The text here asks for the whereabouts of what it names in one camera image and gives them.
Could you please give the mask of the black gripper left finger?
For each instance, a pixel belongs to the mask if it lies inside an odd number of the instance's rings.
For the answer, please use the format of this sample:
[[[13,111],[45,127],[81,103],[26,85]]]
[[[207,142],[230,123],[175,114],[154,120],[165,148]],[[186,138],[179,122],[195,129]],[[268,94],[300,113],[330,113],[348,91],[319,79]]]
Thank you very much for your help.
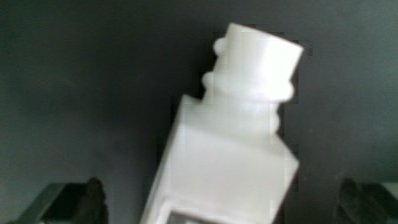
[[[13,224],[108,224],[102,183],[51,183],[22,211]]]

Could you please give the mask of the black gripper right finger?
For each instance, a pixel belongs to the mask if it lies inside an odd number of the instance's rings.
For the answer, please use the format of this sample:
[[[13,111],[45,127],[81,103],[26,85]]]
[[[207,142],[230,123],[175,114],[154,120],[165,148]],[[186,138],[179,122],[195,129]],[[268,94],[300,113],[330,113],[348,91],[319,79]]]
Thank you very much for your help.
[[[342,180],[333,224],[398,224],[398,182]]]

